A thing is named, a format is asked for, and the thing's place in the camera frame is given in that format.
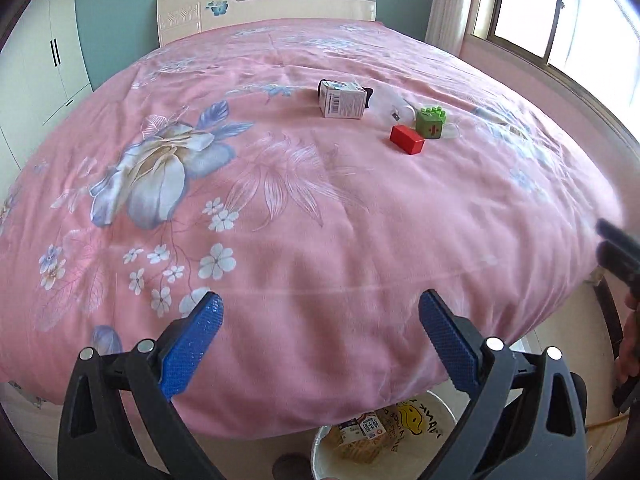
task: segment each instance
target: tile floor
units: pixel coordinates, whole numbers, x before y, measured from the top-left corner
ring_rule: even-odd
[[[533,353],[541,352],[547,346],[557,346],[564,352],[571,370],[579,373],[587,383],[587,423],[601,422],[617,415],[611,403],[614,388],[611,346],[604,318],[590,286],[579,287],[558,312],[519,344],[519,350]],[[433,391],[459,418],[466,407],[467,396],[453,389],[450,382],[437,386]],[[59,407],[45,404],[42,410],[38,410],[7,384],[0,384],[0,402],[34,457],[56,478]],[[149,463],[162,468],[148,435],[145,431],[136,431]],[[309,454],[314,434],[315,431],[307,431],[254,442],[197,439],[228,480],[271,480],[274,460],[286,452]]]

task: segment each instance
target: cream headboard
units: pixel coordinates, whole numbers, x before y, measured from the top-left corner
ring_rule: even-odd
[[[160,46],[204,30],[272,18],[376,19],[376,0],[158,0]]]

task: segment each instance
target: wooden stick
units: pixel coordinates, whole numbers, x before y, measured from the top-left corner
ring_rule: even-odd
[[[605,428],[606,426],[611,426],[617,422],[622,422],[623,420],[627,420],[629,418],[629,412],[626,412],[624,415],[617,416],[612,418],[611,420],[605,420],[604,422],[597,422],[596,424],[590,424],[585,426],[585,430],[596,430],[597,428]]]

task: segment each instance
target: window frame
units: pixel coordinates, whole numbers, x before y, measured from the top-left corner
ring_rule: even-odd
[[[502,0],[494,0],[491,20],[489,22],[486,40],[518,56],[519,58],[527,61],[528,63],[531,63],[535,67],[542,70],[542,72],[546,73],[548,76],[555,79],[560,84],[564,85],[574,95],[576,95],[583,102],[585,102],[612,129],[626,134],[625,135],[626,140],[631,138],[632,144],[635,147],[640,145],[640,139],[637,139],[636,136],[632,134],[631,131],[622,123],[622,121],[611,110],[609,110],[598,98],[596,98],[585,87],[580,85],[580,83],[578,83],[577,81],[569,77],[567,74],[565,74],[561,70],[549,64],[548,62],[549,56],[551,54],[551,49],[553,48],[554,40],[556,39],[556,31],[558,30],[558,22],[560,19],[560,12],[562,10],[562,0],[556,0],[556,13],[554,15],[552,28],[549,33],[549,39],[546,44],[545,55],[543,57],[537,56],[536,54],[533,54],[529,50],[515,43],[512,43],[511,41],[505,40],[504,38],[500,38],[499,36],[495,35],[495,29],[498,24],[498,17],[500,16],[501,6],[502,6]],[[640,53],[639,53],[639,63],[638,63],[638,66],[636,67],[636,73],[638,75],[638,79],[640,79]]]

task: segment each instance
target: green building block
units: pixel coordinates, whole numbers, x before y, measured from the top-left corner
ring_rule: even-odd
[[[447,113],[441,107],[422,108],[415,119],[415,129],[425,139],[439,139],[447,120]]]

